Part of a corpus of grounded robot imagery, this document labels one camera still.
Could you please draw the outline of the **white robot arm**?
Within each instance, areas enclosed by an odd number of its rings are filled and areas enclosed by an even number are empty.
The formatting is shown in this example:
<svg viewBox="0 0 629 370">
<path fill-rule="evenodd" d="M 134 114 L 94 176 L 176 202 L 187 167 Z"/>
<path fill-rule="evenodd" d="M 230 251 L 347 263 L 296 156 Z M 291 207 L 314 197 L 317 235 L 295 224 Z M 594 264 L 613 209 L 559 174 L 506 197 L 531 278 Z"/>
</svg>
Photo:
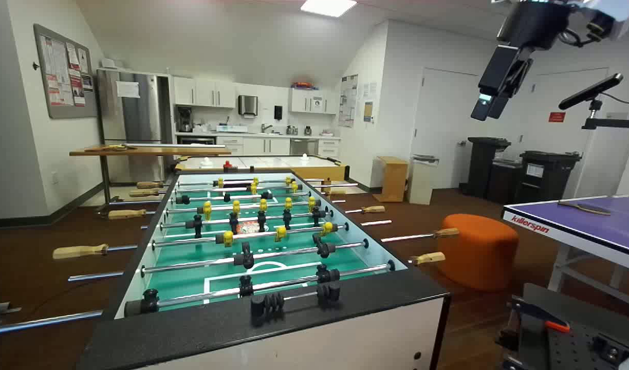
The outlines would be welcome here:
<svg viewBox="0 0 629 370">
<path fill-rule="evenodd" d="M 629 29 L 629 0 L 492 0 L 510 2 L 510 13 L 498 30 L 498 47 L 479 78 L 479 97 L 471 116 L 498 118 L 518 93 L 536 48 L 555 40 L 584 47 L 619 38 Z"/>
</svg>

